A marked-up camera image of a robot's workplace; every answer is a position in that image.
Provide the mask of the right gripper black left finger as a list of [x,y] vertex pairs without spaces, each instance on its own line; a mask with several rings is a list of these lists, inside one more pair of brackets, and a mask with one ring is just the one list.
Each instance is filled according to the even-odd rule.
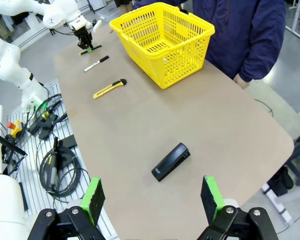
[[81,199],[74,205],[58,213],[55,209],[41,210],[28,235],[29,240],[104,240],[97,223],[105,201],[100,178],[93,177]]

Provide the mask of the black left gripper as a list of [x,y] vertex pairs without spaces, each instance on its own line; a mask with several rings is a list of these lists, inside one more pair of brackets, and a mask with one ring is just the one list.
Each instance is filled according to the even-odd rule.
[[74,31],[74,35],[80,40],[80,42],[78,42],[77,44],[78,47],[84,50],[88,45],[86,51],[88,53],[91,53],[93,51],[92,34],[89,29],[87,29],[86,27],[81,27],[80,29]]

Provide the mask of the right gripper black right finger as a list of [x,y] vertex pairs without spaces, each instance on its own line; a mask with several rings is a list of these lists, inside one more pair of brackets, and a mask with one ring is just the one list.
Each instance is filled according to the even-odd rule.
[[253,207],[248,212],[240,207],[226,205],[213,176],[205,175],[202,180],[201,201],[208,226],[199,240],[276,240],[278,238],[267,211]]

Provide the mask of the person's left hand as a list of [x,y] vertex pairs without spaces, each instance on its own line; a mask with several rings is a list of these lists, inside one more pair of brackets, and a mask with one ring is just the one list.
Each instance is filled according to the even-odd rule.
[[233,81],[243,90],[250,86],[250,82],[244,81],[239,74],[233,78]]

